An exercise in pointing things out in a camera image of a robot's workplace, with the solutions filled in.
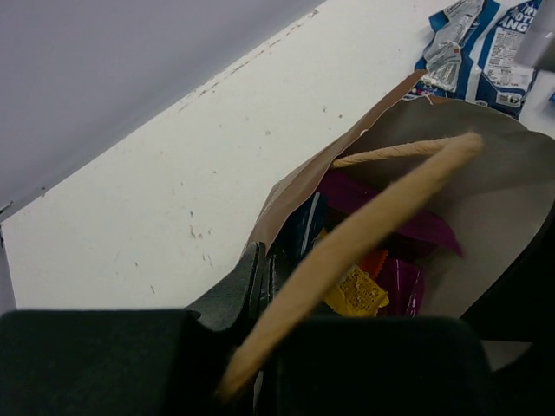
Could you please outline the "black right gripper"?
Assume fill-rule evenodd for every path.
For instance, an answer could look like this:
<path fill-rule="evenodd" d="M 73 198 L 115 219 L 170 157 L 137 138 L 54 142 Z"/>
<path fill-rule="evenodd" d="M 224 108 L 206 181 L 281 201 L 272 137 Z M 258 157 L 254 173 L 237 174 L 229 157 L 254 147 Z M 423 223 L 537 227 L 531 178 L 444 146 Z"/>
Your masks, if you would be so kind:
<path fill-rule="evenodd" d="M 554 359 L 554 211 L 505 272 L 462 315 L 495 370 L 527 353 Z"/>

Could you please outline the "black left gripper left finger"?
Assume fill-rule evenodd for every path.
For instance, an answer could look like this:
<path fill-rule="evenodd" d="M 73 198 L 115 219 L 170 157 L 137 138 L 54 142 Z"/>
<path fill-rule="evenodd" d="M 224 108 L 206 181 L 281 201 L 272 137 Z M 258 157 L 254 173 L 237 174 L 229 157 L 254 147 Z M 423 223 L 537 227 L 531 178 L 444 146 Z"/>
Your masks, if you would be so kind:
<path fill-rule="evenodd" d="M 182 309 L 19 310 L 1 320 L 4 415 L 236 415 L 215 389 L 258 309 L 264 246 Z"/>

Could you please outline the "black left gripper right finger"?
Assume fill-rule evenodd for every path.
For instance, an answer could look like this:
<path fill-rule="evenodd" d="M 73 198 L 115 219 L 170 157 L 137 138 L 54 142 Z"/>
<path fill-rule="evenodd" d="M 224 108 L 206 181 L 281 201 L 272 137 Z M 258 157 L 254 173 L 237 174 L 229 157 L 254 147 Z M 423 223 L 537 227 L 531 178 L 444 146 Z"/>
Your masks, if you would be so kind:
<path fill-rule="evenodd" d="M 258 415 L 503 415 L 478 336 L 441 317 L 314 314 L 264 366 Z"/>

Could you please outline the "brown paper bag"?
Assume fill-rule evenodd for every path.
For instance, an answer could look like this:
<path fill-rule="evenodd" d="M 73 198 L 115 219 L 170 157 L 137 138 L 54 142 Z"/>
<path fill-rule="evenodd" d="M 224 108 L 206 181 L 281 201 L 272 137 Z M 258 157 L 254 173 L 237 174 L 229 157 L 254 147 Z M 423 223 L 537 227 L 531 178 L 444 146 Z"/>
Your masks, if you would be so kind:
<path fill-rule="evenodd" d="M 487 107 L 409 97 L 422 76 L 419 70 L 409 75 L 346 133 L 271 189 L 248 238 L 269 254 L 266 274 L 272 280 L 262 287 L 268 298 L 221 376 L 215 389 L 220 402 L 236 402 L 257 375 L 264 378 L 264 366 L 280 343 L 314 314 L 441 317 L 465 323 L 465 311 L 554 211 L 553 139 Z M 278 234 L 332 170 L 381 191 L 350 215 L 328 206 L 312 250 L 292 265 Z M 347 317 L 333 311 L 323 301 L 327 292 L 372 250 L 384 250 L 381 243 L 423 210 L 450 226 L 463 257 L 437 249 L 411 263 L 422 268 L 424 277 L 418 315 Z M 490 365 L 507 403 L 503 415 L 546 409 L 554 396 L 553 365 L 554 359 L 540 363 L 538 353 L 527 353 L 500 370 Z"/>

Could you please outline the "blue white snack bag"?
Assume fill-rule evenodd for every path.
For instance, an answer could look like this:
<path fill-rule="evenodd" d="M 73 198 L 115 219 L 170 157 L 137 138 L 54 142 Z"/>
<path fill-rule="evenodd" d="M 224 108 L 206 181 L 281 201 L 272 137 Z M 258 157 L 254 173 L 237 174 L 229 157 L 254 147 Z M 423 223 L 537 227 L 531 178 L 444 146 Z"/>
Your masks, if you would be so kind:
<path fill-rule="evenodd" d="M 540 5 L 466 0 L 433 14 L 428 19 L 433 38 L 415 64 L 425 74 L 408 96 L 463 100 L 517 120 L 537 71 L 514 58 Z"/>

